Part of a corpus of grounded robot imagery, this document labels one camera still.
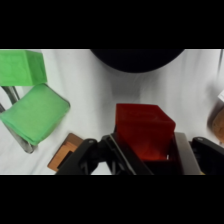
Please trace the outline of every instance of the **red box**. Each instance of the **red box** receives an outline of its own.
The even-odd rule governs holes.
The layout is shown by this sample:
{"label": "red box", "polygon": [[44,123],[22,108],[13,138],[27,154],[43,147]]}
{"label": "red box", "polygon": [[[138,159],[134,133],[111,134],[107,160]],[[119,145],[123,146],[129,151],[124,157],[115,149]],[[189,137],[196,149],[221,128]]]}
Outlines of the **red box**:
{"label": "red box", "polygon": [[116,127],[140,159],[167,160],[176,124],[158,106],[118,104]]}

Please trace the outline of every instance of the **white cloth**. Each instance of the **white cloth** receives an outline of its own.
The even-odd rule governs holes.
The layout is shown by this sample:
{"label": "white cloth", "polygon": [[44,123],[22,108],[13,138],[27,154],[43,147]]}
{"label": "white cloth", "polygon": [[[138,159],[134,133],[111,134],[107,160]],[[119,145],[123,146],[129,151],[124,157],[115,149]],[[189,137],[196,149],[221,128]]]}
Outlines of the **white cloth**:
{"label": "white cloth", "polygon": [[[220,49],[188,49],[169,65],[145,74],[116,71],[89,49],[42,53],[48,85],[71,103],[71,110],[32,155],[23,152],[0,122],[0,174],[54,174],[47,165],[69,133],[100,140],[113,132],[117,103],[159,105],[189,140],[201,136],[219,143],[207,124],[223,106],[217,98],[224,89],[224,70],[217,73]],[[21,97],[30,90],[17,89]],[[10,107],[1,88],[0,102]]]}

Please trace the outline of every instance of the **brown box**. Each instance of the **brown box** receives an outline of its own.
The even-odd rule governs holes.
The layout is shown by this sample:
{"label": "brown box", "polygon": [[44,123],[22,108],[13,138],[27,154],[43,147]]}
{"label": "brown box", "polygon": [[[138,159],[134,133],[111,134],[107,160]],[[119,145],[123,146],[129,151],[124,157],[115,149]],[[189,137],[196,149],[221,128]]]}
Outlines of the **brown box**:
{"label": "brown box", "polygon": [[82,144],[82,142],[83,140],[78,136],[69,134],[51,162],[48,164],[48,168],[54,170],[55,172],[58,172],[58,168],[66,159],[66,157],[75,152],[75,150]]}

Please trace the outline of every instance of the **metal leg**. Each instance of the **metal leg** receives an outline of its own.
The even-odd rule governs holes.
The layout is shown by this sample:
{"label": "metal leg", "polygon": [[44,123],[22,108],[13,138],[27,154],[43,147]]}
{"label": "metal leg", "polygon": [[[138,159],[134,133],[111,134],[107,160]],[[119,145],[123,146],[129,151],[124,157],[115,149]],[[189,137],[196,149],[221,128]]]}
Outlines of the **metal leg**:
{"label": "metal leg", "polygon": [[6,94],[8,95],[12,104],[17,103],[20,100],[19,95],[18,95],[18,93],[16,91],[16,88],[14,86],[13,87],[2,86],[2,88],[6,92]]}

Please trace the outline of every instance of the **black round object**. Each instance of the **black round object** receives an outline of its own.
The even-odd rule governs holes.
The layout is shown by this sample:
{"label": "black round object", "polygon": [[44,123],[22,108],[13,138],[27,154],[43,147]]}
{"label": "black round object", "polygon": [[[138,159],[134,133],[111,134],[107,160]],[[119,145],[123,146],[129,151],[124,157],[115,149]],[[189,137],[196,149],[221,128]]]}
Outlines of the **black round object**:
{"label": "black round object", "polygon": [[124,72],[149,72],[170,63],[185,49],[91,49],[107,65]]}

